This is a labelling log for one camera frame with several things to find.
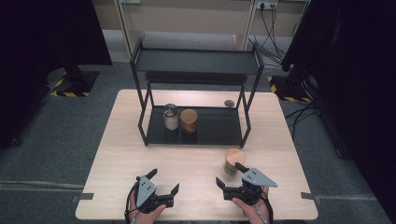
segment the wooden table top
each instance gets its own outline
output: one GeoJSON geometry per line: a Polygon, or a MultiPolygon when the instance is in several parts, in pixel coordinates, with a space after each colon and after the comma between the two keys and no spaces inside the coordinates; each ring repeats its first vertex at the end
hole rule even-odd
{"type": "MultiPolygon", "coordinates": [[[[237,91],[154,91],[156,105],[224,106],[238,97],[237,91]]],[[[149,123],[148,108],[143,127],[149,123]]],[[[242,184],[241,172],[227,175],[223,166],[229,146],[144,145],[137,123],[141,113],[136,90],[119,92],[93,161],[83,193],[92,200],[80,200],[79,219],[122,220],[127,194],[139,175],[157,168],[151,181],[158,195],[169,194],[180,184],[175,205],[165,209],[158,220],[247,220],[231,201],[224,201],[216,177],[227,187],[242,184]]],[[[244,114],[240,114],[245,130],[244,114]]],[[[246,167],[256,167],[273,179],[269,199],[274,219],[315,219],[318,210],[290,137],[277,97],[256,92],[249,110],[251,132],[243,148],[246,167]]]]}

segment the cork lid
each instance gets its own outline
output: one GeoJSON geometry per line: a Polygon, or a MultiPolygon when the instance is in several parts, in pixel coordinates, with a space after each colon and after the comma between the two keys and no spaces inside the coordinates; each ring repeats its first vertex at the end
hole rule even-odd
{"type": "Polygon", "coordinates": [[[236,162],[243,164],[245,162],[245,153],[241,149],[231,148],[227,151],[225,158],[232,165],[235,165],[236,162]]]}
{"type": "Polygon", "coordinates": [[[185,109],[181,112],[180,118],[186,124],[192,124],[198,119],[198,114],[193,109],[185,109]]]}

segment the power outlet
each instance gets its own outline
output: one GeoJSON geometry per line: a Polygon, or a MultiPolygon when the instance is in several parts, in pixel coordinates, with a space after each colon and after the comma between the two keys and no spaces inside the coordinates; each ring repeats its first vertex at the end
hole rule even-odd
{"type": "Polygon", "coordinates": [[[277,0],[257,0],[257,9],[262,9],[262,4],[264,4],[264,10],[272,10],[277,7],[277,0]]]}

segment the two-tier metal shelf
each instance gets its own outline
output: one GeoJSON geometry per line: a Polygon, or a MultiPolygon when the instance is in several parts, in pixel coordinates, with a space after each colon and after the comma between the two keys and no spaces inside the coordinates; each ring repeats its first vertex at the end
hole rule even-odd
{"type": "Polygon", "coordinates": [[[244,147],[250,132],[248,111],[254,93],[257,90],[264,68],[260,46],[251,51],[220,51],[197,49],[147,49],[141,39],[137,41],[131,59],[134,82],[142,106],[138,128],[145,145],[183,144],[183,145],[224,145],[244,147]],[[143,97],[137,72],[144,72],[148,89],[143,97]],[[248,99],[245,97],[245,85],[248,76],[255,76],[248,99]],[[174,131],[165,128],[163,105],[155,105],[151,83],[202,84],[240,86],[239,98],[235,106],[183,106],[197,111],[198,131],[184,133],[179,127],[174,131]],[[151,115],[145,134],[142,123],[145,111],[151,101],[151,115]],[[247,130],[242,136],[238,108],[242,105],[247,130]]]}

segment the upper shelf tier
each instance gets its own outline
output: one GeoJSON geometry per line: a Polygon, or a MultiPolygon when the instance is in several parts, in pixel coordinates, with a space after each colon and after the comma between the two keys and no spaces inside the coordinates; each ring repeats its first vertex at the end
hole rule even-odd
{"type": "Polygon", "coordinates": [[[135,62],[140,72],[186,72],[257,75],[259,62],[254,51],[188,49],[139,50],[135,62]]]}

